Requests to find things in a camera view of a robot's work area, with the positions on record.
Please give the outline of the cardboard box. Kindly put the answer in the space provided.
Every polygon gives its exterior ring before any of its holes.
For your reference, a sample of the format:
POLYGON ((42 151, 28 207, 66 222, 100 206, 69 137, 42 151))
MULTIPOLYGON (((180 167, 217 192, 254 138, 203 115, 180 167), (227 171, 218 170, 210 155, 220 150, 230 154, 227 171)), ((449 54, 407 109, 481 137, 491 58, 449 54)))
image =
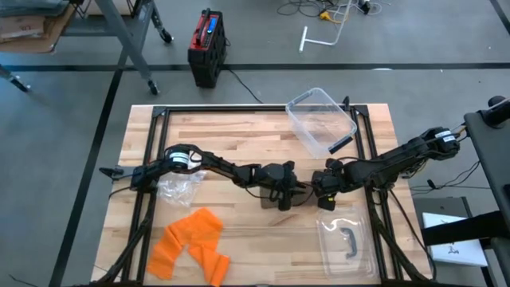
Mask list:
POLYGON ((66 4, 57 16, 0 18, 0 53, 51 53, 73 15, 73 7, 66 4))

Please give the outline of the white T-shaped pipe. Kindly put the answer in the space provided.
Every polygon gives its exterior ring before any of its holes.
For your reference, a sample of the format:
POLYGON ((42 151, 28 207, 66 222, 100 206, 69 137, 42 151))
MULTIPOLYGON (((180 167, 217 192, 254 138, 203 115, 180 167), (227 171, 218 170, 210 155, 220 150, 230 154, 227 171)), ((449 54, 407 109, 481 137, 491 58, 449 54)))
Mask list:
POLYGON ((304 51, 304 45, 306 43, 315 44, 315 45, 324 45, 324 46, 335 46, 339 42, 340 35, 342 33, 344 25, 345 25, 345 23, 348 20, 351 6, 352 6, 352 0, 348 0, 347 4, 339 4, 337 9, 335 10, 335 14, 342 14, 343 15, 343 19, 341 21, 339 21, 339 22, 337 22, 336 20, 332 19, 333 23, 336 26, 338 26, 337 34, 336 34, 336 37, 335 37, 334 41, 327 42, 327 41, 318 41, 318 40, 314 40, 314 39, 311 39, 311 38, 307 38, 308 27, 305 26, 304 29, 303 29, 302 36, 301 36, 300 46, 299 46, 298 51, 300 53, 302 53, 304 51))

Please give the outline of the grey metal table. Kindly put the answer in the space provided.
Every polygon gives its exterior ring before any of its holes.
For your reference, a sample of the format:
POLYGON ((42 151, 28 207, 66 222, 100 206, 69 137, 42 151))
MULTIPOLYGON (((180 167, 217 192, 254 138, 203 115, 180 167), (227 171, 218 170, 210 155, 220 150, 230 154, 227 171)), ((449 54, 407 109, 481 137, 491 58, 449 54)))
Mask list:
POLYGON ((131 60, 147 82, 150 93, 159 94, 156 81, 143 56, 148 26, 153 25, 167 45, 174 38, 166 30, 155 0, 125 0, 127 15, 122 15, 114 0, 66 0, 75 18, 63 33, 69 37, 116 37, 122 45, 121 56, 131 60))

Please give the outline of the clear plastic bag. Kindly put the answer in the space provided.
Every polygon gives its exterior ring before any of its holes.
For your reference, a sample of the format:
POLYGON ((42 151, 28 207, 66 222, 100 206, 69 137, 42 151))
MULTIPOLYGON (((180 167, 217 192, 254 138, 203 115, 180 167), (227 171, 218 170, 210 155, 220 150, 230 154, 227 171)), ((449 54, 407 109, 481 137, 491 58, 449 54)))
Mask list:
MULTIPOLYGON (((171 152, 169 160, 184 166, 187 170, 198 166, 191 161, 189 153, 182 151, 171 152)), ((191 174, 168 172, 159 178, 157 195, 171 205, 190 207, 205 175, 206 171, 191 174)))

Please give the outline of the orange elastic bandage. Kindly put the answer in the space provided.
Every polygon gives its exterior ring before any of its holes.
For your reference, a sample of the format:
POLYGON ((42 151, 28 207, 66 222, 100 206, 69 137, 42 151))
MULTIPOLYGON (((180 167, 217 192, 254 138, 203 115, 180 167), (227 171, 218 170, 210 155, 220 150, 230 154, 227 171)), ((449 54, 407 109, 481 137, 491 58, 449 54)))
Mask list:
POLYGON ((223 223, 205 207, 166 226, 147 263, 147 272, 170 280, 183 250, 202 268, 205 281, 219 287, 228 273, 230 258, 217 251, 223 223))

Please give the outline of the grey caster leg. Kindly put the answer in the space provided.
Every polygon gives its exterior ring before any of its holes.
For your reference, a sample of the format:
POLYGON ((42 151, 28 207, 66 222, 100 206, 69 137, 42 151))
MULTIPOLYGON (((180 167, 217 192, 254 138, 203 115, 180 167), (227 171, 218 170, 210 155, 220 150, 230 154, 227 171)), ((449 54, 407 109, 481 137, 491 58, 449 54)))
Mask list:
POLYGON ((12 85, 17 87, 22 92, 29 92, 30 91, 30 86, 29 85, 25 85, 20 80, 19 76, 13 74, 11 71, 9 71, 7 68, 2 66, 1 64, 0 64, 0 78, 10 82, 12 85))

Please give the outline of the red black power station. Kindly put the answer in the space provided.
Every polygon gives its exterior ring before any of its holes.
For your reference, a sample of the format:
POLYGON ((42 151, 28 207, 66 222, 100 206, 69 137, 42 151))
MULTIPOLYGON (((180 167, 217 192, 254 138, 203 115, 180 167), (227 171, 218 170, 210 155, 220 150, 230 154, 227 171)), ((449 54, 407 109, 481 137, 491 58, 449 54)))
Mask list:
POLYGON ((220 11, 202 11, 187 51, 187 59, 199 88, 214 88, 226 59, 226 33, 220 11))

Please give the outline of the white paper box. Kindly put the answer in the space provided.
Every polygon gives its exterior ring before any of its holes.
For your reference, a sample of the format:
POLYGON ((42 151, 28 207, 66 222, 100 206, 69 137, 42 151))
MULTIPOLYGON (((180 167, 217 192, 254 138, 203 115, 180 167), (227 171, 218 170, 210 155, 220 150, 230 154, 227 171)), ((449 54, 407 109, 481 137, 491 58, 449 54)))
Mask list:
MULTIPOLYGON (((451 222, 464 220, 465 217, 457 217, 445 214, 423 213, 424 227, 439 226, 451 222)), ((441 245, 428 246, 430 255, 434 261, 476 267, 487 267, 485 252, 478 240, 463 242, 451 242, 441 245)))

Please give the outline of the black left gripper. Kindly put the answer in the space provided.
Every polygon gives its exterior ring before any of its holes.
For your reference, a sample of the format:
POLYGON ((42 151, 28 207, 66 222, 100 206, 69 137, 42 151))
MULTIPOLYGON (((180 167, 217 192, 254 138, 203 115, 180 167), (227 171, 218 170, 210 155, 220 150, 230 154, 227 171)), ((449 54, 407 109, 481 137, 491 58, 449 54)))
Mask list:
POLYGON ((313 193, 313 190, 294 190, 294 186, 299 188, 314 188, 312 183, 296 182, 296 176, 293 173, 295 163, 287 161, 285 163, 270 163, 257 169, 254 178, 261 188, 263 199, 290 199, 294 197, 306 197, 313 193))

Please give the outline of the black clamp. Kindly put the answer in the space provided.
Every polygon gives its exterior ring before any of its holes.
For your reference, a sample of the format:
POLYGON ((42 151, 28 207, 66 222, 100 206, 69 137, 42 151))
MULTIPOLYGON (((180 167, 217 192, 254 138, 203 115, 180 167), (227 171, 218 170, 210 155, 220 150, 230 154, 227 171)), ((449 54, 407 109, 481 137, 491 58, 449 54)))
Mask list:
POLYGON ((119 180, 124 175, 124 169, 118 167, 100 167, 99 172, 109 177, 112 181, 119 180))

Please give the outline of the grey flat box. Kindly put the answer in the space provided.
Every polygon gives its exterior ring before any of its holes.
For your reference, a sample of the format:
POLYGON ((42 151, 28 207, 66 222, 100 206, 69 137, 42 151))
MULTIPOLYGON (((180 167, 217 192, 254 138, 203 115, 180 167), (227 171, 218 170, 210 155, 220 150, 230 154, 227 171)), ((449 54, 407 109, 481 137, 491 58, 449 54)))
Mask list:
POLYGON ((419 226, 425 227, 423 214, 443 214, 463 218, 473 216, 466 197, 419 198, 414 199, 414 207, 418 216, 419 226))

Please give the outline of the black grey side desk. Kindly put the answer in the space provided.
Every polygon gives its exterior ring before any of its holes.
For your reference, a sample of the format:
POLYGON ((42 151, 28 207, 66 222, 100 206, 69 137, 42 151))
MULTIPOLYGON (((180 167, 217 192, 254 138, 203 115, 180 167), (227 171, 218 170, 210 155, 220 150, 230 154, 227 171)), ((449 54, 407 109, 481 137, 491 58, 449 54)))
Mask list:
POLYGON ((498 209, 425 228, 422 236, 428 246, 487 238, 510 287, 510 98, 494 96, 464 119, 498 209))

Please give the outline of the black table frame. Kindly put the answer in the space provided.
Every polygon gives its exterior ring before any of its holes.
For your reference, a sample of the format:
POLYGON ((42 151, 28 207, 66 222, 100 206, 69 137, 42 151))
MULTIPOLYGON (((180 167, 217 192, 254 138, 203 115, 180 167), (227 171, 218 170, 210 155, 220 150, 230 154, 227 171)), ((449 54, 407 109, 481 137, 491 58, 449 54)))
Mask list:
MULTIPOLYGON (((306 147, 292 132, 285 105, 133 105, 128 117, 118 164, 135 167, 155 159, 159 150, 163 121, 169 113, 165 146, 195 144, 237 165, 247 163, 283 163, 293 160, 299 179, 308 181, 314 170, 324 168, 326 159, 313 159, 306 147)), ((368 136, 364 119, 370 118, 378 153, 397 147, 394 126, 387 104, 355 104, 351 110, 362 110, 367 117, 358 115, 361 123, 363 150, 368 158, 368 136)), ((399 179, 393 192, 398 197, 417 234, 420 227, 408 182, 399 179)), ((135 210, 136 193, 122 191, 108 201, 96 261, 91 281, 98 281, 119 257, 128 243, 133 212, 140 223, 150 202, 150 195, 142 195, 141 206, 135 210)), ((260 199, 250 196, 244 189, 235 187, 230 180, 208 171, 198 185, 191 208, 172 206, 156 196, 155 216, 147 254, 163 235, 163 228, 191 212, 207 207, 223 223, 225 229, 219 241, 218 252, 229 256, 231 264, 224 285, 278 287, 298 285, 380 286, 380 277, 365 277, 356 273, 347 278, 329 279, 322 266, 319 236, 316 234, 318 209, 311 206, 293 207, 280 212, 272 208, 261 209, 260 199)), ((431 278, 432 271, 426 253, 416 242, 402 212, 390 195, 388 210, 393 224, 395 240, 403 253, 424 276, 431 278)), ((175 263, 171 280, 162 281, 148 274, 143 276, 146 286, 204 285, 202 269, 183 251, 175 263)))

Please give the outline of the clear plastic bin black handles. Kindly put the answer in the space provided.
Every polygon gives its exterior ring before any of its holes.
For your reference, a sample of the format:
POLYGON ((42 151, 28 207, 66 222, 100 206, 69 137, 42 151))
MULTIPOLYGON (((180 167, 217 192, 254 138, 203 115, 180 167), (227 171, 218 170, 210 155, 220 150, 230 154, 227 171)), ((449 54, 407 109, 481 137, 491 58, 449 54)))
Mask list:
POLYGON ((335 154, 358 126, 323 89, 311 88, 285 106, 292 130, 314 159, 335 154))

